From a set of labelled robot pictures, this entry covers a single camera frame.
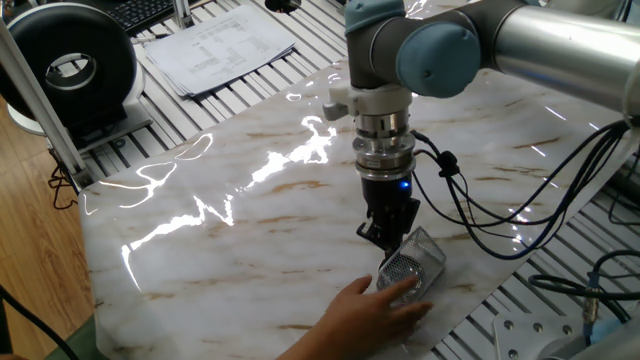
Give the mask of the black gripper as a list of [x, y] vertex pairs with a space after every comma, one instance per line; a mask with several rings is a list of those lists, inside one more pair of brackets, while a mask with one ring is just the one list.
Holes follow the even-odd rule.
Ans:
[[[363, 197], [367, 205], [366, 220], [356, 234], [391, 256], [411, 231], [420, 208], [420, 201], [412, 198], [411, 177], [376, 181], [361, 179]], [[389, 226], [379, 222], [375, 214], [391, 212]]]

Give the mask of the person's bare hand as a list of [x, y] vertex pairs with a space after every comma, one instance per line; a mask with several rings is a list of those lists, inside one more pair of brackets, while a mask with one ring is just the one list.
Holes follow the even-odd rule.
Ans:
[[345, 287], [314, 327], [325, 359], [355, 359], [410, 335], [434, 307], [430, 302], [395, 302], [417, 282], [406, 278], [388, 288], [367, 293], [372, 278], [362, 277]]

